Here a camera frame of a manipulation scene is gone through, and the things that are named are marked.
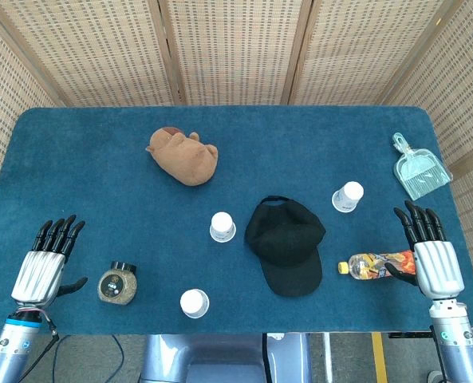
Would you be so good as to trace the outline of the white paper cup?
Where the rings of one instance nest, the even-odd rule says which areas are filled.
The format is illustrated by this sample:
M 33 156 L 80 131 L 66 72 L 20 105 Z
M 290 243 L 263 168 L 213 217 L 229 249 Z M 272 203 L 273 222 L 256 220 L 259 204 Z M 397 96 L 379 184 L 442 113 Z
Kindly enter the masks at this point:
M 236 234 L 236 226 L 231 216 L 225 211 L 215 213 L 209 228 L 211 238 L 218 243 L 231 241 Z
M 352 212 L 364 195 L 364 188 L 357 181 L 349 181 L 332 196 L 333 207 L 342 213 Z
M 185 291 L 179 300 L 183 313 L 189 318 L 197 319 L 204 316 L 209 310 L 210 301 L 207 294 L 200 289 Z

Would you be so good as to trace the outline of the seed jar with black lid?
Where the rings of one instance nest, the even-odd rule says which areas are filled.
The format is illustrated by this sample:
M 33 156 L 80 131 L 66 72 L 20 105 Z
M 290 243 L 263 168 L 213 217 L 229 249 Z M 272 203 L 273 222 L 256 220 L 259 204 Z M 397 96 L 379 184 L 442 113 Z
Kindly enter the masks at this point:
M 101 276 L 97 293 L 102 302 L 126 306 L 136 295 L 136 266 L 122 261 L 112 261 L 110 269 Z

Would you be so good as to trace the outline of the blue carpet table cover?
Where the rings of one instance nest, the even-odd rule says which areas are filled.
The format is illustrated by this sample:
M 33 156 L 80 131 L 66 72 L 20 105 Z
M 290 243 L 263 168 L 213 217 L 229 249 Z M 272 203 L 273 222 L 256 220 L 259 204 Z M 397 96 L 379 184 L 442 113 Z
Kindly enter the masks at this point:
M 159 128 L 197 132 L 219 151 L 205 184 L 183 185 L 146 147 Z M 58 298 L 49 315 L 63 334 L 187 334 L 420 331 L 430 301 L 395 278 L 357 281 L 337 264 L 361 252 L 405 250 L 394 214 L 406 192 L 394 176 L 392 135 L 439 152 L 428 114 L 408 106 L 175 106 L 29 109 L 18 119 L 0 173 L 0 330 L 26 252 L 47 220 L 85 222 L 63 281 L 88 282 Z M 357 181 L 350 213 L 333 193 Z M 257 204 L 294 199 L 326 233 L 320 286 L 299 298 L 276 295 L 244 239 Z M 234 238 L 214 241 L 212 216 L 227 212 Z M 136 266 L 126 306 L 102 302 L 97 286 L 112 261 Z M 209 310 L 193 319 L 181 295 L 203 290 Z

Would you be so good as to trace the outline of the orange-label plastic bottle yellow cap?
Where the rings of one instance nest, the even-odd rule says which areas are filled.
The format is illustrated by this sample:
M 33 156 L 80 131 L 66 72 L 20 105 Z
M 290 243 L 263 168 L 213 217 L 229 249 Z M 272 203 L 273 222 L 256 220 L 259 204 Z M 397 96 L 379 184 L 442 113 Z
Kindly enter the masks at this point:
M 339 262 L 337 268 L 340 274 L 350 274 L 357 280 L 372 280 L 392 276 L 385 267 L 386 263 L 392 264 L 398 271 L 416 274 L 410 250 L 383 254 L 360 253 L 352 255 L 347 262 Z

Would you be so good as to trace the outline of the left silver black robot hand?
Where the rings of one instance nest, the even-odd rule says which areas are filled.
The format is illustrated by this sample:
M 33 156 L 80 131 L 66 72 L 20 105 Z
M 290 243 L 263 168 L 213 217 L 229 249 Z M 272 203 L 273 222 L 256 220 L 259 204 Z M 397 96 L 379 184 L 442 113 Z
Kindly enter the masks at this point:
M 71 215 L 55 222 L 48 220 L 41 226 L 12 289 L 11 298 L 19 310 L 43 310 L 56 298 L 75 293 L 87 283 L 86 277 L 73 284 L 61 283 L 64 267 L 84 225 L 84 221 L 77 222 L 76 216 Z

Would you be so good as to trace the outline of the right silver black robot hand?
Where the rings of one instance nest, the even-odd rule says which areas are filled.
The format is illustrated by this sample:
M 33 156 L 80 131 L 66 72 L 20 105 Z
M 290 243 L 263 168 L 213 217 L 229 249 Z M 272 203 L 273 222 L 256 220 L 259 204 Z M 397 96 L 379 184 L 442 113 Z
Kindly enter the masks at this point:
M 405 200 L 404 205 L 406 212 L 396 207 L 394 213 L 403 226 L 416 272 L 401 271 L 389 262 L 384 267 L 391 276 L 418 286 L 431 300 L 456 298 L 464 290 L 463 276 L 455 248 L 447 240 L 439 216 L 410 200 Z

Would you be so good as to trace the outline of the silver-blue robot torso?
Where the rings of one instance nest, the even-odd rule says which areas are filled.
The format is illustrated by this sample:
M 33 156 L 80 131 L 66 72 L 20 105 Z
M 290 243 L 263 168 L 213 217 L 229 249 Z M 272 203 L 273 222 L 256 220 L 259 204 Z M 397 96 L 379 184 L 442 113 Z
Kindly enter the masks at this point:
M 152 334 L 139 383 L 312 383 L 305 333 Z

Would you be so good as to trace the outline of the brown plush toy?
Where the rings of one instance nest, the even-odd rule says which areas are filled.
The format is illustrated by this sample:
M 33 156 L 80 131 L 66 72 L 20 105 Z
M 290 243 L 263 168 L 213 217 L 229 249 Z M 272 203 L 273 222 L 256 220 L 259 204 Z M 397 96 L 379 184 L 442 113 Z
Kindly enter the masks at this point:
M 202 143 L 197 132 L 186 135 L 172 126 L 154 131 L 146 151 L 162 170 L 189 187 L 209 181 L 219 159 L 218 149 Z

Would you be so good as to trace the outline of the black baseball cap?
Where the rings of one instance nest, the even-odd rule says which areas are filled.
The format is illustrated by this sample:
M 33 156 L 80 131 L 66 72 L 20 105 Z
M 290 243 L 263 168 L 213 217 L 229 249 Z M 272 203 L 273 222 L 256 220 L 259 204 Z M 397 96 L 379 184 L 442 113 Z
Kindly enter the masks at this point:
M 269 288 L 286 298 L 312 294 L 322 279 L 318 246 L 326 229 L 294 199 L 269 195 L 254 209 L 245 240 L 258 257 Z

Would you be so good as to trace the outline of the light green plastic dustpan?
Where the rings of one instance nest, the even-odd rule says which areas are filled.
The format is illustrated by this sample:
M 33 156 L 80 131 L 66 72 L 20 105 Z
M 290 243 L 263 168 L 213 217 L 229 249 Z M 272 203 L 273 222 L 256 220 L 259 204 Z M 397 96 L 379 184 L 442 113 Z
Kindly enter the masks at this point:
M 453 180 L 452 174 L 431 151 L 411 148 L 399 132 L 393 134 L 392 141 L 400 153 L 393 172 L 411 200 L 415 201 Z

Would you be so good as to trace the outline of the white table leg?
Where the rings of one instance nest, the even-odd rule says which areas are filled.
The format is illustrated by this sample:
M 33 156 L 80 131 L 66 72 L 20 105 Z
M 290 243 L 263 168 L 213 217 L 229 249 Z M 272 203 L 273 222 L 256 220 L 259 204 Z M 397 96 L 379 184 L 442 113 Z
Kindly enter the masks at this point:
M 330 333 L 324 332 L 323 338 L 323 356 L 325 366 L 325 383 L 333 383 L 333 367 L 331 355 Z

